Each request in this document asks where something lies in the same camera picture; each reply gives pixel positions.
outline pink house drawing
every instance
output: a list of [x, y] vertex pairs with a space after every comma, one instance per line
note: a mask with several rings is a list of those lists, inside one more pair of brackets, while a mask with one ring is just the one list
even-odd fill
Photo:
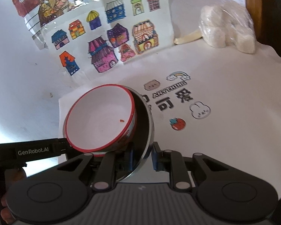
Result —
[[92, 64], [99, 73], [111, 69], [118, 62], [114, 49], [108, 46], [102, 37], [89, 42], [88, 47], [88, 53], [92, 56]]

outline blue house drawing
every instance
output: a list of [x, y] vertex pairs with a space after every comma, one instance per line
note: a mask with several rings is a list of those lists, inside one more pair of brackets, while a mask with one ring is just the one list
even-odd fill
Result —
[[106, 4], [107, 23], [117, 21], [126, 17], [123, 0], [116, 0]]

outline orange roof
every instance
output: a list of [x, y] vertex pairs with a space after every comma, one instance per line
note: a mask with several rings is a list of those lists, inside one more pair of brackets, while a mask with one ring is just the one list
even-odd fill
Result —
[[69, 24], [69, 30], [72, 29], [72, 28], [74, 28], [74, 27], [76, 27], [76, 26], [78, 26], [78, 25], [82, 25], [82, 23], [80, 22], [79, 19], [77, 19], [77, 20], [75, 20], [74, 22], [72, 22], [72, 23]]
[[68, 58], [68, 60], [70, 62], [74, 61], [75, 58], [67, 51], [64, 51], [62, 54], [59, 55], [59, 58], [61, 60], [61, 63], [62, 65], [65, 67], [67, 64], [66, 64], [66, 58]]

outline bunny face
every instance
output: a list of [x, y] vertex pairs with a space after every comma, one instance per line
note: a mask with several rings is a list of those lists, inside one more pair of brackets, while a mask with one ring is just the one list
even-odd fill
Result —
[[146, 91], [152, 91], [157, 89], [160, 86], [160, 82], [158, 82], [157, 80], [151, 80], [150, 82], [146, 83], [143, 85], [143, 87], [145, 88]]
[[189, 109], [191, 110], [191, 114], [195, 119], [204, 119], [211, 113], [210, 107], [204, 105], [200, 101], [191, 104]]

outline red bowl rim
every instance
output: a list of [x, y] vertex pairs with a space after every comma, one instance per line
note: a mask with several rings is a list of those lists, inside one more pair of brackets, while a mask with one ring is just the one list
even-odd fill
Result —
[[[123, 130], [110, 142], [108, 142], [107, 144], [105, 144], [104, 146], [101, 146], [99, 148], [96, 148], [96, 149], [88, 149], [88, 150], [85, 150], [85, 149], [81, 149], [77, 146], [75, 146], [74, 143], [71, 142], [69, 136], [68, 136], [68, 131], [67, 131], [67, 125], [68, 125], [68, 119], [69, 119], [69, 116], [71, 114], [71, 111], [73, 110], [73, 108], [75, 107], [75, 105], [78, 103], [78, 101], [80, 101], [86, 94], [88, 94], [89, 92], [95, 90], [95, 89], [98, 89], [98, 88], [101, 88], [101, 87], [104, 87], [104, 86], [116, 86], [116, 87], [120, 87], [122, 88], [123, 90], [125, 90], [128, 95], [130, 96], [130, 100], [131, 100], [131, 113], [130, 113], [130, 117], [125, 125], [125, 127], [123, 128]], [[84, 93], [73, 105], [72, 107], [70, 108], [68, 114], [67, 114], [67, 117], [66, 117], [66, 120], [65, 120], [65, 135], [66, 135], [66, 138], [69, 142], [69, 144], [76, 150], [80, 151], [80, 152], [97, 152], [97, 151], [100, 151], [100, 150], [103, 150], [109, 146], [111, 146], [113, 143], [115, 143], [123, 134], [124, 132], [128, 129], [131, 121], [132, 121], [132, 118], [133, 118], [133, 115], [134, 115], [134, 112], [135, 112], [135, 103], [134, 103], [134, 99], [133, 99], [133, 96], [130, 92], [130, 90], [128, 90], [127, 88], [125, 88], [124, 86], [122, 85], [116, 85], [116, 84], [106, 84], [106, 85], [101, 85], [101, 86], [97, 86], [91, 90], [89, 90], [88, 92]]]

